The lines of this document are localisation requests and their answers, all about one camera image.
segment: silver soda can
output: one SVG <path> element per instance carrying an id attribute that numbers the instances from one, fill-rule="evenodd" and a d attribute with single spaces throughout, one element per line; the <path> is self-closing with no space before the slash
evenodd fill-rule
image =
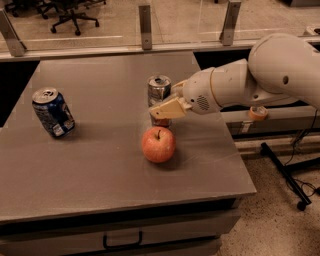
<path id="1" fill-rule="evenodd" d="M 148 79 L 148 104 L 152 107 L 154 104 L 162 102 L 170 95 L 171 81 L 167 76 L 158 75 Z M 151 116 L 153 126 L 169 127 L 171 119 L 156 119 Z"/>

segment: drawer handle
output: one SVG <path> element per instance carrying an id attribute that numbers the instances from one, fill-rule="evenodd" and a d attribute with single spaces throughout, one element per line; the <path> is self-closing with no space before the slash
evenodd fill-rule
<path id="1" fill-rule="evenodd" d="M 103 236 L 103 247 L 106 250 L 124 250 L 124 249 L 130 249 L 130 248 L 134 248 L 137 247 L 141 244 L 142 242 L 142 231 L 139 231 L 139 240 L 138 242 L 132 243 L 132 244 L 124 244 L 124 245 L 113 245 L 113 246 L 109 246 L 108 245 L 108 238 L 106 235 Z"/>

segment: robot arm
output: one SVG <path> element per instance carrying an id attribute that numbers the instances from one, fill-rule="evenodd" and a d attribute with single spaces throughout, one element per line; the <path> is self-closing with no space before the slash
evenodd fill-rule
<path id="1" fill-rule="evenodd" d="M 251 50 L 249 60 L 195 73 L 174 85 L 149 111 L 157 119 L 179 118 L 224 107 L 276 106 L 302 100 L 320 108 L 320 53 L 298 37 L 272 34 Z"/>

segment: soda can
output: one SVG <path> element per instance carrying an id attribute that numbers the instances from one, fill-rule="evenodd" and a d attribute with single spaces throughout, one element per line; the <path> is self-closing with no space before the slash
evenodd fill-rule
<path id="1" fill-rule="evenodd" d="M 148 104 L 152 107 L 154 104 L 162 102 L 170 95 L 171 80 L 164 75 L 152 76 L 148 79 Z M 156 119 L 151 116 L 153 126 L 169 127 L 171 119 Z"/>
<path id="2" fill-rule="evenodd" d="M 61 93 L 53 87 L 37 90 L 32 96 L 32 106 L 46 131 L 54 138 L 70 133 L 75 121 Z"/>

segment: red apple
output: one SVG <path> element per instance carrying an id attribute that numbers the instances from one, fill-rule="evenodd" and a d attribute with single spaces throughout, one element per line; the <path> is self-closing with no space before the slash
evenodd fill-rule
<path id="1" fill-rule="evenodd" d="M 168 161 L 176 148 L 173 133 L 161 126 L 154 126 L 147 130 L 141 141 L 144 156 L 153 163 Z"/>

